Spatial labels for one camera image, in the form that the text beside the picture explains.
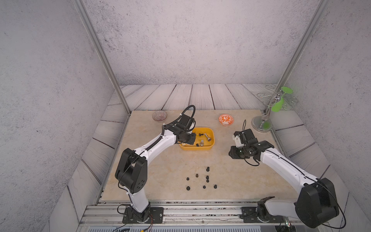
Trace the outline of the silver queen chess piece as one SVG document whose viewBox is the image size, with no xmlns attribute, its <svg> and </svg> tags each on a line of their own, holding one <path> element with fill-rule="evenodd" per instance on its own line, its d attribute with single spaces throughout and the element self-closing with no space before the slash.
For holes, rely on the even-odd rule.
<svg viewBox="0 0 371 232">
<path fill-rule="evenodd" d="M 207 138 L 208 142 L 210 142 L 212 140 L 211 137 L 209 137 L 209 135 L 207 133 L 204 133 L 204 136 Z"/>
</svg>

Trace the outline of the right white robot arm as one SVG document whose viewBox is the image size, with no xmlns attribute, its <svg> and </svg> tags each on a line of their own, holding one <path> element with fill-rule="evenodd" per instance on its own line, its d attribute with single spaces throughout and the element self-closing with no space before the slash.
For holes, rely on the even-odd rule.
<svg viewBox="0 0 371 232">
<path fill-rule="evenodd" d="M 256 208 L 259 221 L 266 223 L 274 216 L 282 216 L 297 218 L 306 226 L 316 228 L 344 215 L 337 201 L 334 184 L 329 179 L 319 179 L 309 174 L 288 160 L 269 142 L 232 146 L 229 156 L 241 160 L 252 158 L 256 166 L 261 163 L 269 166 L 299 195 L 295 200 L 276 199 L 273 196 L 261 199 Z"/>
</svg>

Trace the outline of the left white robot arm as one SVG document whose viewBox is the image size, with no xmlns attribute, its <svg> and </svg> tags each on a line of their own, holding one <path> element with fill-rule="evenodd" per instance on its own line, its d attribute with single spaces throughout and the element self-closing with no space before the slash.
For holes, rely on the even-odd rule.
<svg viewBox="0 0 371 232">
<path fill-rule="evenodd" d="M 189 128 L 181 128 L 178 125 L 163 125 L 161 133 L 147 144 L 122 152 L 115 178 L 118 187 L 124 189 L 130 199 L 130 206 L 136 213 L 147 212 L 150 203 L 146 197 L 144 186 L 148 178 L 148 167 L 160 153 L 167 148 L 178 144 L 194 144 L 196 135 L 192 132 L 196 123 Z"/>
</svg>

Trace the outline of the yellow plastic storage box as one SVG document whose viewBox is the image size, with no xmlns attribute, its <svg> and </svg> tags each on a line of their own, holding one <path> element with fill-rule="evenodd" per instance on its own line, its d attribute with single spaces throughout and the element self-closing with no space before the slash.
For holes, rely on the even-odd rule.
<svg viewBox="0 0 371 232">
<path fill-rule="evenodd" d="M 193 145 L 180 144 L 180 148 L 185 151 L 206 151 L 210 150 L 214 144 L 214 132 L 211 128 L 196 127 L 192 131 L 196 134 L 195 142 Z"/>
</svg>

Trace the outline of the small clear glass bowl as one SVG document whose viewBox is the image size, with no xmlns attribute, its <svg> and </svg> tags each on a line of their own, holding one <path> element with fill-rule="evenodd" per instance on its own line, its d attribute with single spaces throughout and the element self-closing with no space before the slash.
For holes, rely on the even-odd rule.
<svg viewBox="0 0 371 232">
<path fill-rule="evenodd" d="M 159 110 L 155 111 L 152 115 L 152 119 L 156 122 L 163 122 L 167 118 L 167 113 L 165 111 Z"/>
</svg>

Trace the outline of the orange patterned ceramic bowl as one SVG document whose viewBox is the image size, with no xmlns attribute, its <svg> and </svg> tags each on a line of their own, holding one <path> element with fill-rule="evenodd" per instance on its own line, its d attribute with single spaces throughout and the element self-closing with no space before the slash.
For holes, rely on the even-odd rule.
<svg viewBox="0 0 371 232">
<path fill-rule="evenodd" d="M 219 122 L 223 126 L 230 126 L 234 123 L 234 118 L 229 114 L 222 114 L 218 118 Z"/>
</svg>

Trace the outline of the green cup on stand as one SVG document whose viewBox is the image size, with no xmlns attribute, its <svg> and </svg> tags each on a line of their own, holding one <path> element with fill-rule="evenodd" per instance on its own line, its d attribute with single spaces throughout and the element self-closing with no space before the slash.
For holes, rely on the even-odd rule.
<svg viewBox="0 0 371 232">
<path fill-rule="evenodd" d="M 280 110 L 289 110 L 290 106 L 286 103 L 285 96 L 291 95 L 293 90 L 288 87 L 281 87 L 277 95 L 275 96 L 274 102 L 271 106 L 272 112 L 279 112 Z"/>
</svg>

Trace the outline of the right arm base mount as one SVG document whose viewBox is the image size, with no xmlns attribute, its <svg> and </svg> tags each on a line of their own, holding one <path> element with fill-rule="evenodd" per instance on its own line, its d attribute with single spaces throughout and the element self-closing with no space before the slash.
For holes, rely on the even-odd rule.
<svg viewBox="0 0 371 232">
<path fill-rule="evenodd" d="M 274 196 L 269 196 L 258 201 L 256 207 L 242 207 L 241 214 L 239 218 L 243 220 L 244 223 L 278 223 L 283 222 L 283 216 L 273 216 L 271 215 L 265 203 L 273 199 Z"/>
</svg>

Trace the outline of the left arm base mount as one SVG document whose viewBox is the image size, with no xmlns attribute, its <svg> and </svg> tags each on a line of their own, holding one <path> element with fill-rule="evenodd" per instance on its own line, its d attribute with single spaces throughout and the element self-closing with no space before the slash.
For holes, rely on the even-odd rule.
<svg viewBox="0 0 371 232">
<path fill-rule="evenodd" d="M 148 205 L 142 212 L 136 211 L 132 206 L 128 206 L 123 213 L 123 224 L 161 224 L 163 222 L 164 208 L 152 207 Z"/>
</svg>

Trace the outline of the aluminium rail frame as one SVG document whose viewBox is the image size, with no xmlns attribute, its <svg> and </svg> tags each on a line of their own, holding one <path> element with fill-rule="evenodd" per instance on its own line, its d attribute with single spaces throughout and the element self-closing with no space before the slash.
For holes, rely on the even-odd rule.
<svg viewBox="0 0 371 232">
<path fill-rule="evenodd" d="M 77 230 L 85 232 L 92 226 L 116 229 L 123 225 L 123 213 L 130 202 L 98 200 L 87 206 Z M 239 226 L 243 207 L 256 208 L 258 199 L 227 200 L 153 200 L 152 207 L 162 207 L 162 226 Z"/>
</svg>

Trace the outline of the right aluminium corner post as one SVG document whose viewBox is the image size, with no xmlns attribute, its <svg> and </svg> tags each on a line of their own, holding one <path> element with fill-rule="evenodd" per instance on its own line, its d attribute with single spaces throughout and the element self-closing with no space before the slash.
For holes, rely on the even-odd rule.
<svg viewBox="0 0 371 232">
<path fill-rule="evenodd" d="M 297 62 L 299 61 L 302 53 L 305 50 L 305 47 L 306 47 L 307 43 L 311 39 L 311 37 L 314 34 L 317 26 L 319 25 L 319 22 L 321 21 L 323 15 L 325 14 L 325 12 L 326 12 L 326 10 L 329 6 L 329 3 L 330 3 L 329 0 L 319 1 L 319 5 L 318 5 L 317 9 L 315 10 L 312 19 L 310 20 L 307 28 L 305 29 L 305 31 L 304 31 L 304 33 L 303 33 L 303 35 L 302 35 L 302 37 L 301 37 L 301 39 L 298 43 L 298 46 L 296 47 L 296 49 L 295 49 L 288 65 L 287 65 L 287 67 L 285 68 L 279 82 L 277 83 L 275 90 L 273 91 L 274 94 L 271 96 L 270 104 L 268 106 L 266 106 L 266 108 L 263 111 L 264 116 L 267 115 L 271 111 L 271 105 L 273 104 L 273 101 L 274 101 L 275 97 L 278 95 L 278 92 L 281 89 L 281 87 L 283 87 L 286 84 L 286 82 L 288 81 L 292 71 L 294 70 Z"/>
</svg>

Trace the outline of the aluminium corner post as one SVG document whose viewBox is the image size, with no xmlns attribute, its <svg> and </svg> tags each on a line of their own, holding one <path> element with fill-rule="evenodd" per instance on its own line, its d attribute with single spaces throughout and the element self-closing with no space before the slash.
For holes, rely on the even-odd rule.
<svg viewBox="0 0 371 232">
<path fill-rule="evenodd" d="M 296 49 L 295 49 L 288 65 L 287 65 L 287 67 L 285 68 L 279 82 L 277 83 L 275 90 L 273 91 L 274 94 L 271 96 L 270 104 L 268 106 L 266 106 L 266 108 L 263 111 L 264 116 L 267 115 L 271 111 L 271 105 L 273 104 L 273 101 L 274 101 L 275 97 L 278 95 L 278 92 L 281 89 L 281 87 L 283 87 L 286 84 L 286 82 L 288 81 L 292 71 L 294 70 L 297 62 L 299 61 L 302 53 L 305 50 L 305 47 L 306 47 L 307 43 L 311 39 L 311 37 L 314 34 L 317 26 L 319 25 L 319 22 L 321 21 L 323 15 L 325 14 L 325 12 L 326 12 L 326 10 L 329 6 L 329 3 L 330 3 L 329 0 L 319 1 L 319 5 L 318 5 L 317 9 L 315 10 L 312 19 L 310 20 L 307 28 L 305 29 L 305 31 L 304 31 L 304 33 L 303 33 L 303 35 L 302 35 L 302 37 L 301 37 L 301 39 L 298 43 L 298 46 L 296 47 Z"/>
<path fill-rule="evenodd" d="M 110 80 L 110 82 L 112 83 L 113 85 L 113 88 L 118 96 L 118 99 L 120 100 L 121 104 L 123 105 L 124 107 L 124 110 L 125 112 L 128 114 L 128 115 L 131 115 L 131 110 L 127 104 L 127 101 L 122 93 L 122 90 L 118 84 L 118 80 L 114 74 L 114 71 L 108 61 L 108 58 L 104 52 L 104 49 L 100 43 L 100 40 L 96 34 L 96 31 L 94 29 L 94 26 L 90 20 L 90 17 L 88 15 L 88 12 L 84 6 L 84 3 L 82 0 L 73 0 L 72 1 L 75 5 L 75 8 L 80 16 L 80 19 L 88 33 L 88 36 L 90 37 L 90 40 L 92 41 L 93 43 L 93 46 L 97 52 L 97 55 L 101 61 L 101 63 L 103 64 L 104 66 L 104 69 L 107 73 L 107 76 Z"/>
</svg>

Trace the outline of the left aluminium corner post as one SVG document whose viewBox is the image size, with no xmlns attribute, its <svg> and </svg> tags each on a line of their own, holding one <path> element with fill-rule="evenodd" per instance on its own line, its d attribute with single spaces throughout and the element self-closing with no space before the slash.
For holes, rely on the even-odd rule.
<svg viewBox="0 0 371 232">
<path fill-rule="evenodd" d="M 107 73 L 107 76 L 110 80 L 110 82 L 112 83 L 113 85 L 113 88 L 118 96 L 118 99 L 120 100 L 121 104 L 123 105 L 124 107 L 124 110 L 125 112 L 128 114 L 128 115 L 131 115 L 131 110 L 127 104 L 127 101 L 122 93 L 122 90 L 118 84 L 118 80 L 114 74 L 114 71 L 108 61 L 108 58 L 104 52 L 104 49 L 100 43 L 100 40 L 96 34 L 96 31 L 94 29 L 94 26 L 90 20 L 90 17 L 88 15 L 88 12 L 84 6 L 84 3 L 82 0 L 73 0 L 72 1 L 75 5 L 75 8 L 80 16 L 80 19 L 88 33 L 88 36 L 90 37 L 90 40 L 92 41 L 93 43 L 93 46 L 97 52 L 97 55 L 101 61 L 101 63 L 103 64 L 104 66 L 104 69 Z"/>
</svg>

